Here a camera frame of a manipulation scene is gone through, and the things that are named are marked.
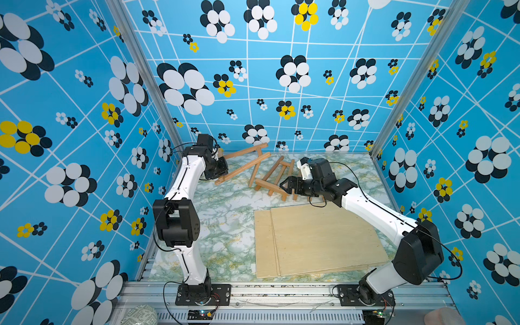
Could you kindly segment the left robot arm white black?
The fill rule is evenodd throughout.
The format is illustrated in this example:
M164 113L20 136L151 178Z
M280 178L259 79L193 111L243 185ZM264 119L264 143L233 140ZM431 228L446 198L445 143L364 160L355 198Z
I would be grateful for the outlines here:
M228 164L217 152L212 136L198 135L197 142L184 149L180 171L169 192L152 207L158 239L175 253L181 265L179 289L194 299L211 296L211 277L197 246L200 219L192 199L202 178L216 180L228 174Z

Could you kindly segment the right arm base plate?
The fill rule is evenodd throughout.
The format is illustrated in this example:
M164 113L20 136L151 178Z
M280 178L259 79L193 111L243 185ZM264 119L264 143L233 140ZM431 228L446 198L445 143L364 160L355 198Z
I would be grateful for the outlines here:
M392 291L383 294L372 292L366 286L358 284L337 284L332 289L334 297L343 307L394 307L395 297Z

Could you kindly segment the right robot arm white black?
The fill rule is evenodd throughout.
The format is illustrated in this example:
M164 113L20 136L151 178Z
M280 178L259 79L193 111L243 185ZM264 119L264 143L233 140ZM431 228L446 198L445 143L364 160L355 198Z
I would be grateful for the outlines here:
M422 284L444 262L439 232L432 222L418 222L384 206L367 195L358 181L337 178L324 158L302 158L297 168L300 176L280 182L282 190L308 198L321 196L361 217L397 247L392 261L359 281L357 295L364 305L374 305L402 284Z

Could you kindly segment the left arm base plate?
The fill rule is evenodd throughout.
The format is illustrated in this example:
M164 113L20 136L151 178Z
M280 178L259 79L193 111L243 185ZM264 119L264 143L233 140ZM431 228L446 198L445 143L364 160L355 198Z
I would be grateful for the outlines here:
M181 284L177 289L177 306L229 306L232 286L230 284Z

